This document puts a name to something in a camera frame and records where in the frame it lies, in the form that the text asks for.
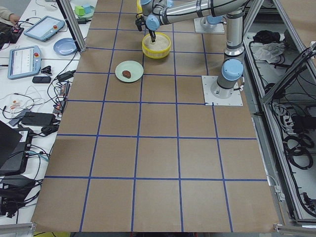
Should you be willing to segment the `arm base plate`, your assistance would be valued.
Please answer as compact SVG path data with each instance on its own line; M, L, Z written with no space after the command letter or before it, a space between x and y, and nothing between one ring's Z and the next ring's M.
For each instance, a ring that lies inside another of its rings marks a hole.
M217 76L202 76L204 104L206 106L243 106L241 92L236 82L231 89L223 89Z
M215 31L215 32L209 32L209 31L206 31L203 26L201 25L201 22L203 21L205 17L203 18L196 18L194 19L194 25L195 25L195 32L196 33L200 33L200 34L218 34L218 35L222 35L225 33L225 30L224 31Z

